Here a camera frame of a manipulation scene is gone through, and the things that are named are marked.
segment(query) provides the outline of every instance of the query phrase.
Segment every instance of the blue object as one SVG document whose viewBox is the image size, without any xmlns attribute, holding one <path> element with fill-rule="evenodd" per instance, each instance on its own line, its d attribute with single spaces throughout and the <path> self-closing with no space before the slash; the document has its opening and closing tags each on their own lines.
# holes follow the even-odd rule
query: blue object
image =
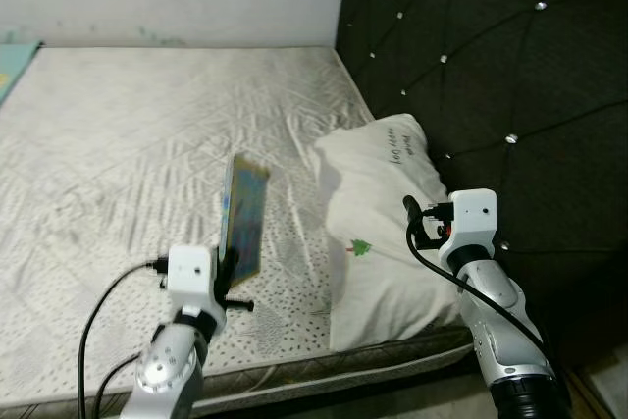
<svg viewBox="0 0 628 419">
<path fill-rule="evenodd" d="M 29 44 L 0 44 L 0 105 L 9 95 L 39 47 L 39 41 Z"/>
</svg>

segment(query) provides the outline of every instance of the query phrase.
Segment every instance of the white mattress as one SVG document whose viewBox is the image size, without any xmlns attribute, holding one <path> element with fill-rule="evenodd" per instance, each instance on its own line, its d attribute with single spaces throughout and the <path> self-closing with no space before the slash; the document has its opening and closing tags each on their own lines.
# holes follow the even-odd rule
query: white mattress
<svg viewBox="0 0 628 419">
<path fill-rule="evenodd" d="M 206 374 L 329 355 L 330 288 L 307 146 L 372 120 L 335 52 L 43 49 L 0 109 L 0 407 L 76 396 L 79 336 L 123 269 L 216 244 L 228 160 L 271 168 L 261 274 L 233 290 Z M 90 333 L 86 389 L 169 319 L 148 272 Z M 132 369 L 113 386 L 131 385 Z"/>
</svg>

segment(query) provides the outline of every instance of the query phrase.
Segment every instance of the pillow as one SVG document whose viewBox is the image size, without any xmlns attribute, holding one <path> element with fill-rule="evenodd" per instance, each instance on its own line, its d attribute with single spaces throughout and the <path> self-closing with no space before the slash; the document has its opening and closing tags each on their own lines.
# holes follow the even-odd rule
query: pillow
<svg viewBox="0 0 628 419">
<path fill-rule="evenodd" d="M 411 115 L 336 130 L 310 149 L 330 236 L 330 349 L 408 339 L 457 320 L 455 286 L 414 259 L 405 243 L 405 195 L 421 208 L 446 201 Z M 426 224 L 436 237 L 436 227 Z M 424 251 L 439 263 L 437 251 Z"/>
</svg>

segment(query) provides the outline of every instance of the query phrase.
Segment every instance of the mattress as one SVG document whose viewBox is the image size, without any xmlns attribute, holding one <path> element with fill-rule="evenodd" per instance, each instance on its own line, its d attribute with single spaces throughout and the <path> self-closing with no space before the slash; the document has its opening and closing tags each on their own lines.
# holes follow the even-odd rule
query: mattress
<svg viewBox="0 0 628 419">
<path fill-rule="evenodd" d="M 329 48 L 40 50 L 0 109 L 0 417 L 74 416 L 67 401 L 95 301 L 125 268 L 174 243 L 218 242 L 236 152 L 271 170 L 262 271 L 230 292 L 256 308 L 229 312 L 212 340 L 200 409 L 461 358 L 468 338 L 456 328 L 402 347 L 328 350 L 328 251 L 306 150 L 370 120 Z M 140 272 L 103 306 L 87 343 L 88 395 L 169 319 L 159 282 Z M 127 391 L 132 375 L 121 372 L 112 391 Z M 119 399 L 104 405 L 114 411 Z"/>
</svg>

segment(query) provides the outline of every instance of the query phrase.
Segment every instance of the bed frame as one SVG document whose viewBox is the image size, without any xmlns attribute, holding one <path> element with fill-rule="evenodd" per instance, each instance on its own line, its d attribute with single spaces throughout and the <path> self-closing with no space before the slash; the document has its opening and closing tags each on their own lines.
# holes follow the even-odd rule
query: bed frame
<svg viewBox="0 0 628 419">
<path fill-rule="evenodd" d="M 497 259 L 566 361 L 626 340 L 627 0 L 342 0 L 376 118 L 411 113 L 448 190 L 498 195 Z"/>
</svg>

